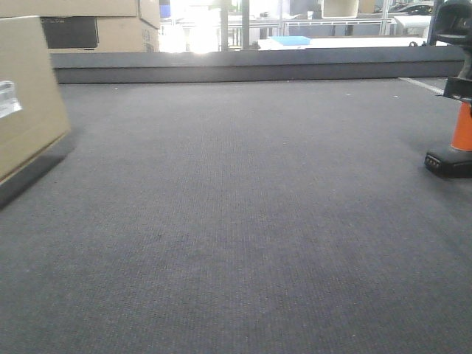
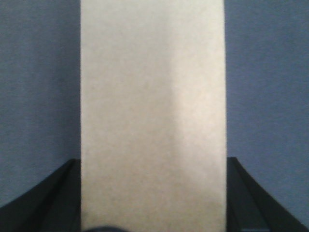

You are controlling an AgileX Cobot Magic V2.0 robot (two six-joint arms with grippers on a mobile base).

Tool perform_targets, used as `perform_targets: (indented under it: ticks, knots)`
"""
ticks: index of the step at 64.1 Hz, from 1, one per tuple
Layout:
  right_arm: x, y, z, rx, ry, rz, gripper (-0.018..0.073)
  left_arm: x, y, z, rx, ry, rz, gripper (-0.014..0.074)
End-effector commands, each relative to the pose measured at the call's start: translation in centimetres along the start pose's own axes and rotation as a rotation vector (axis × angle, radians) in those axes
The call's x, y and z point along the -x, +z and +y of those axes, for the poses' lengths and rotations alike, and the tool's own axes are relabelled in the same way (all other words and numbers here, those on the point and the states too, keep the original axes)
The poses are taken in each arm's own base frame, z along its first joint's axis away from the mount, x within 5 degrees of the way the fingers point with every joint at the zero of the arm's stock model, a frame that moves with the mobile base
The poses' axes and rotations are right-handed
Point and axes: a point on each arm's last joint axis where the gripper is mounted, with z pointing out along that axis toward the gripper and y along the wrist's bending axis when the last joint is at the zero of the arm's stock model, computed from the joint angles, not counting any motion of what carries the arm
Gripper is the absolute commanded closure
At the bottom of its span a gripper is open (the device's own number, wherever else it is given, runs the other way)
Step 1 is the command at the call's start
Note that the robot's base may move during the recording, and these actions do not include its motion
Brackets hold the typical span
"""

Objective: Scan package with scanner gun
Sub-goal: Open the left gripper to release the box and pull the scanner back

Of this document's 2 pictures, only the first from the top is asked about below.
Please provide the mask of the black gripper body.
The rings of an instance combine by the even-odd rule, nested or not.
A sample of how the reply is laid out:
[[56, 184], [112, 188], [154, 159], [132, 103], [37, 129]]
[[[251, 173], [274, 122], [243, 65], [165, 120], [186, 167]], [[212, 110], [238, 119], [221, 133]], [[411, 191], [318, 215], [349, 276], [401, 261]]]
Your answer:
[[457, 46], [471, 46], [471, 1], [445, 1], [434, 24], [434, 39]]

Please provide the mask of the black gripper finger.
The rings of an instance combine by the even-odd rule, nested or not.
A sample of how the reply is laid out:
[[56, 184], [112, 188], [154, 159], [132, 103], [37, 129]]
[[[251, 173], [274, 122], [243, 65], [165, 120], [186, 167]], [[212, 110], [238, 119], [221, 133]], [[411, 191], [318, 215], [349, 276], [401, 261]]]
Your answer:
[[461, 77], [448, 77], [442, 95], [446, 98], [470, 103], [471, 89], [471, 80]]

